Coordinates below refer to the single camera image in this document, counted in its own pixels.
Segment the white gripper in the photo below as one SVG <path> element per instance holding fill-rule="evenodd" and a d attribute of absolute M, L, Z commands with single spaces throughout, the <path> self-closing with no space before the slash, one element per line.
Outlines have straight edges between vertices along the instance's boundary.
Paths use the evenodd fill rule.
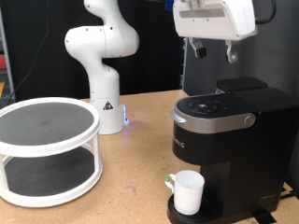
<path fill-rule="evenodd" d="M 226 40 L 226 61 L 238 60 L 239 42 L 255 32 L 251 0 L 174 0 L 173 15 L 179 36 L 189 37 L 197 58 L 206 57 L 199 38 Z"/>

